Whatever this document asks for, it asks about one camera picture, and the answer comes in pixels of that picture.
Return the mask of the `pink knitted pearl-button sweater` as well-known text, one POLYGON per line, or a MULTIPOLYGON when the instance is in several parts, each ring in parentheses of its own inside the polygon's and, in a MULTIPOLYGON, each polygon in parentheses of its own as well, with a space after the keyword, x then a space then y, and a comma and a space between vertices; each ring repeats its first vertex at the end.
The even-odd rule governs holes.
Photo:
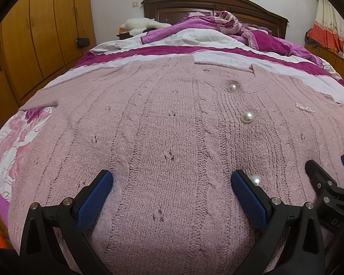
POLYGON ((114 188, 86 237, 112 273, 230 274, 258 238, 233 171, 295 206, 316 197, 308 160, 344 188, 344 105, 257 65, 133 61, 42 89, 25 109, 47 106, 12 187, 15 248, 31 203, 57 205, 109 170, 114 188))

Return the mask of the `low wooden side cabinet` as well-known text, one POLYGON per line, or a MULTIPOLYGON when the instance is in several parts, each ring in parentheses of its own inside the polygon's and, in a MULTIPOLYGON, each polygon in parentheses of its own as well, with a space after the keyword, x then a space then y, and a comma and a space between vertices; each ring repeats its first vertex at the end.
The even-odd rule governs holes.
POLYGON ((327 61, 344 80, 344 59, 320 44, 305 43, 305 48, 314 55, 327 61))

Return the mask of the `floral pink white bedspread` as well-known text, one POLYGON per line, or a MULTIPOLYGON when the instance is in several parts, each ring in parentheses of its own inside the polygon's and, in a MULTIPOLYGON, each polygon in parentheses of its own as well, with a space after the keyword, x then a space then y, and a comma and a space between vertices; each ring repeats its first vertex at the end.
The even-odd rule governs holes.
MULTIPOLYGON (((180 30, 158 40, 139 35, 104 42, 89 50, 68 72, 49 83, 54 86, 83 73, 122 66, 131 61, 192 54, 196 61, 217 62, 239 68, 255 64, 270 72, 295 76, 314 90, 344 104, 344 80, 326 60, 287 40, 251 31, 248 36, 225 35, 217 30, 180 30)), ((8 221, 12 185, 20 173, 24 156, 55 107, 19 110, 0 129, 0 215, 8 221)))

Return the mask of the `red white curtain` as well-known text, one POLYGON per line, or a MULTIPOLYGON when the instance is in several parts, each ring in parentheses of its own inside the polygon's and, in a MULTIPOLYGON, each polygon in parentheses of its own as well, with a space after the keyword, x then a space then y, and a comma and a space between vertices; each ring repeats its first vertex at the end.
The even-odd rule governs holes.
POLYGON ((313 27, 307 36, 323 47, 344 55, 344 19, 329 0, 318 0, 313 27))

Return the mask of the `crumpled purple pink blanket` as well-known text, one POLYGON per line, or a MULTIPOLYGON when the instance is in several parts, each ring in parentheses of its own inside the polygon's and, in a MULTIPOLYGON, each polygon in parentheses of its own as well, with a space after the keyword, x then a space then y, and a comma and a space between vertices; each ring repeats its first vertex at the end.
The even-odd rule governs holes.
POLYGON ((322 60, 304 47, 282 38, 275 37, 266 27, 242 23, 231 12, 223 11, 215 16, 189 16, 181 22, 147 32, 141 36, 143 44, 150 44, 185 29, 208 29, 218 31, 232 38, 242 37, 244 44, 260 52, 274 52, 283 56, 296 56, 308 60, 322 68, 322 60))

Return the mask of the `brown wooden wardrobe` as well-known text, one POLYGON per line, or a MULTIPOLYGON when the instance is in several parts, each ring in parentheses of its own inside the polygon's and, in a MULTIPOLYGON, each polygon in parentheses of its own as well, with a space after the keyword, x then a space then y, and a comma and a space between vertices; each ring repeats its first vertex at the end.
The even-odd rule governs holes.
POLYGON ((0 128, 95 44, 91 0, 18 0, 0 23, 0 128))

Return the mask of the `small black bag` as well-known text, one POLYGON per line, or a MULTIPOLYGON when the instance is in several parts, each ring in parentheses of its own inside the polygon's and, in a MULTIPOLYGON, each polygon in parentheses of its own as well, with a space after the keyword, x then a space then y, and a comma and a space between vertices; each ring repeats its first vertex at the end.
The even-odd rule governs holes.
POLYGON ((86 48, 90 45, 90 40, 87 37, 78 37, 76 39, 76 45, 78 48, 86 48))

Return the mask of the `dark wooden headboard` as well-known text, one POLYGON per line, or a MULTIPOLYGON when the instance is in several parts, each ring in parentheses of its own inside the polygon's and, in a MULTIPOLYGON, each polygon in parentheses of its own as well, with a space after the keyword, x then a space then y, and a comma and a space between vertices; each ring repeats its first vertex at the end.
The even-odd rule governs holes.
POLYGON ((144 0, 141 4, 146 18, 171 25, 190 12, 216 15, 229 11, 241 22, 266 27, 275 37, 286 37, 288 20, 249 0, 144 0))

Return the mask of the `white plush goose toy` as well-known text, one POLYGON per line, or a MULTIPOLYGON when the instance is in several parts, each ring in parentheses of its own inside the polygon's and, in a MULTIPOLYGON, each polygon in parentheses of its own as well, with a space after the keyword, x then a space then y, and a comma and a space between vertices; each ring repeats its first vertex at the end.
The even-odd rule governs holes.
POLYGON ((136 36, 149 29, 164 29, 170 26, 169 23, 162 23, 145 17, 132 18, 120 26, 119 34, 129 33, 131 36, 136 36))

